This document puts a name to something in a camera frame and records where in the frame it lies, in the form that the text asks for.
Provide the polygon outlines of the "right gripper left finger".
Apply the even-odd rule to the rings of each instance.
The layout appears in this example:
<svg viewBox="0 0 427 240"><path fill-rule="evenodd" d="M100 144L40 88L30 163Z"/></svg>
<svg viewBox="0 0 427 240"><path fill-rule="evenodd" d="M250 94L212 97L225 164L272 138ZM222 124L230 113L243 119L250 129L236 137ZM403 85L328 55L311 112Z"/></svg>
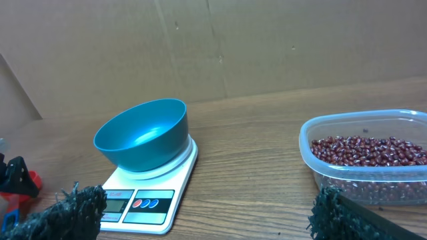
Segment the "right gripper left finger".
<svg viewBox="0 0 427 240"><path fill-rule="evenodd" d="M64 199L1 234L1 240L96 240L107 207L107 193L100 185L64 191Z"/></svg>

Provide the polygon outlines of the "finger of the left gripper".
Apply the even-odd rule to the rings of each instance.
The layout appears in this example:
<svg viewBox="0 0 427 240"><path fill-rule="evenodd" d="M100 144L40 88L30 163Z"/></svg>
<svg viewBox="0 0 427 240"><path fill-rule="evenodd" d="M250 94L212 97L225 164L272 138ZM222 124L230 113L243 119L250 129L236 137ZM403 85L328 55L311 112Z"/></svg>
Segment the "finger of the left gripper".
<svg viewBox="0 0 427 240"><path fill-rule="evenodd" d="M4 162L5 155L1 154L1 192L37 197L38 186L32 180L29 170L21 156Z"/></svg>

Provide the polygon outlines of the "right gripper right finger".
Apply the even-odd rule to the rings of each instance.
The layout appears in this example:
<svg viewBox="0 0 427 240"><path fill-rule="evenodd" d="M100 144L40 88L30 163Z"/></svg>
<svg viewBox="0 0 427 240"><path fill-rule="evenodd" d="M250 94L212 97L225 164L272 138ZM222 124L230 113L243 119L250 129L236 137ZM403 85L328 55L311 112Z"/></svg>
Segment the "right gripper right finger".
<svg viewBox="0 0 427 240"><path fill-rule="evenodd" d="M320 190L308 221L313 240L424 240L347 198L336 187Z"/></svg>

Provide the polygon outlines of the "red adzuki beans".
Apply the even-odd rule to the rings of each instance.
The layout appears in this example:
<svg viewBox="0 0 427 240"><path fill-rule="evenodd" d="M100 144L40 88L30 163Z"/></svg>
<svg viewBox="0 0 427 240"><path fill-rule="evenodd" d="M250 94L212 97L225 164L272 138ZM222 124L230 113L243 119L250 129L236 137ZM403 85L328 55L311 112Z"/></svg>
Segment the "red adzuki beans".
<svg viewBox="0 0 427 240"><path fill-rule="evenodd" d="M398 167L426 164L426 150L405 139L329 136L314 139L310 151L319 160L347 167Z"/></svg>

